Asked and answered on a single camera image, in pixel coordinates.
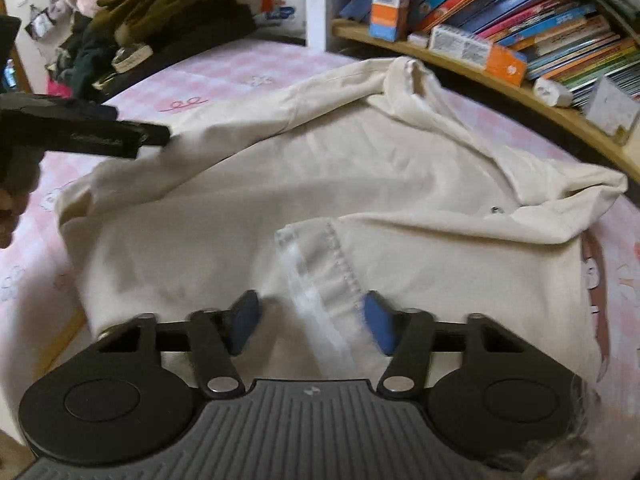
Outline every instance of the pink checkered bedsheet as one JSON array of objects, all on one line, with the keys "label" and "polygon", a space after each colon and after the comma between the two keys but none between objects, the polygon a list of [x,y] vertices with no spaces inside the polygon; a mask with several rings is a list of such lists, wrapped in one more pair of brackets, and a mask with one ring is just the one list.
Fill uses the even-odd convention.
[{"label": "pink checkered bedsheet", "polygon": [[[162,122],[169,114],[212,100],[284,88],[351,60],[303,47],[240,40],[155,74],[117,95],[120,117]],[[451,94],[469,126],[510,146],[548,158],[571,159],[534,132],[482,105]],[[60,189],[88,173],[98,157],[49,153],[42,181],[8,250],[0,252],[0,393],[15,408],[82,327],[83,316],[52,212]],[[602,246],[608,317],[609,366],[601,392],[640,412],[640,212],[620,198],[592,229]]]}]

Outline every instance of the blue pad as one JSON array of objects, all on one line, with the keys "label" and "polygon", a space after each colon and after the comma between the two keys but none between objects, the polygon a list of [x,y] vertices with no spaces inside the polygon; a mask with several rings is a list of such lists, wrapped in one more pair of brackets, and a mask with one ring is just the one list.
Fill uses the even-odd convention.
[{"label": "blue pad", "polygon": [[262,317],[262,307],[257,293],[248,290],[223,315],[226,350],[231,355],[238,355]]},{"label": "blue pad", "polygon": [[398,314],[376,291],[365,295],[364,321],[384,355],[393,355],[400,344]]}]

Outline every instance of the bookshelf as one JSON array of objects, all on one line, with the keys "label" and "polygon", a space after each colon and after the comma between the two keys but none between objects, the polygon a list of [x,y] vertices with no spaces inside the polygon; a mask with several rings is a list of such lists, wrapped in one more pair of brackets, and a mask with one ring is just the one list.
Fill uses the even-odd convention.
[{"label": "bookshelf", "polygon": [[599,129],[591,126],[577,110],[570,108],[553,108],[540,102],[533,95],[532,85],[529,82],[524,82],[523,86],[517,87],[494,76],[487,75],[480,70],[476,70],[471,66],[449,59],[448,57],[440,56],[439,54],[434,54],[429,50],[412,45],[406,41],[391,42],[372,38],[369,35],[367,25],[349,20],[333,20],[332,35],[345,40],[359,41],[361,43],[379,46],[399,54],[421,59],[500,92],[500,94],[505,97],[525,105],[527,108],[545,116],[572,135],[580,138],[626,173],[629,178],[640,184],[640,160],[634,160],[634,158],[626,152],[625,148],[615,144]]}]

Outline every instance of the cartoon print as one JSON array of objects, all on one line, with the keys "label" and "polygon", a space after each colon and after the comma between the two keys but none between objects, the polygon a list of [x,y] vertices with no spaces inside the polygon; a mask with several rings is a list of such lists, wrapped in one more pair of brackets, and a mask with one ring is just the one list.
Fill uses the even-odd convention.
[{"label": "cartoon print", "polygon": [[53,191],[48,192],[45,195],[45,197],[42,199],[42,202],[40,203],[40,207],[43,208],[45,211],[49,211],[50,213],[53,212],[53,209],[56,206],[56,199],[60,194],[60,189],[61,188],[57,187]]},{"label": "cartoon print", "polygon": [[2,280],[0,285],[0,301],[15,300],[18,297],[18,287],[22,281],[25,270],[22,267],[15,266],[11,269],[11,273]]},{"label": "cartoon print", "polygon": [[180,110],[184,110],[185,108],[191,108],[196,105],[201,105],[204,103],[208,103],[208,99],[203,99],[202,97],[189,97],[187,102],[183,103],[182,101],[174,101],[169,105],[168,110],[158,110],[159,112],[178,112]]},{"label": "cartoon print", "polygon": [[634,307],[639,307],[640,283],[634,279],[631,268],[627,264],[618,267],[618,285],[622,296]]},{"label": "cartoon print", "polygon": [[589,289],[591,313],[594,317],[595,335],[600,347],[602,363],[598,381],[609,367],[609,319],[607,318],[607,280],[602,247],[591,231],[582,234],[582,270]]},{"label": "cartoon print", "polygon": [[267,75],[254,75],[251,79],[244,81],[244,84],[249,86],[271,85],[273,79]]}]

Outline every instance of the gray ribbed plate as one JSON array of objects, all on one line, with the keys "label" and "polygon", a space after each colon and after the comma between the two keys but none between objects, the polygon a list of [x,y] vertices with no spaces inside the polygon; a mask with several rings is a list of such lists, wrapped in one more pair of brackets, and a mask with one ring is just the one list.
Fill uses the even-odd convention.
[{"label": "gray ribbed plate", "polygon": [[482,467],[444,446],[408,402],[369,382],[258,380],[216,400],[176,444],[128,465],[38,460],[22,480],[471,480]]}]

